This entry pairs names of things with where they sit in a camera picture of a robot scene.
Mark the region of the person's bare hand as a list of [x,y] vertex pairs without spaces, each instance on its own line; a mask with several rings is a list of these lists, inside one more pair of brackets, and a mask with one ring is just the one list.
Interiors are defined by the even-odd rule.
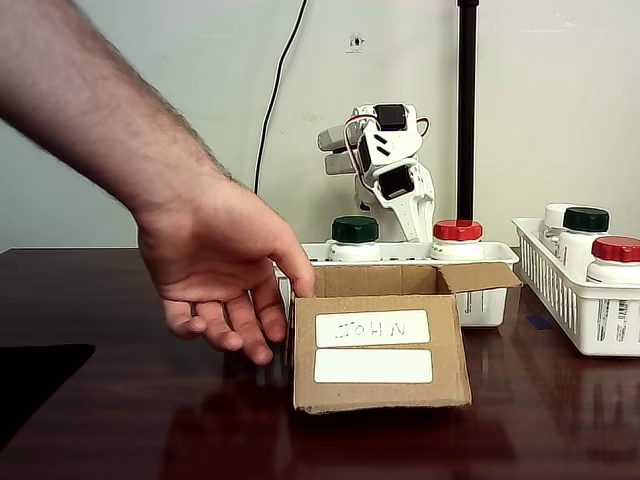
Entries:
[[314,269],[289,225],[217,174],[152,182],[132,212],[171,332],[270,363],[270,343],[287,332],[274,271],[298,296],[314,293]]

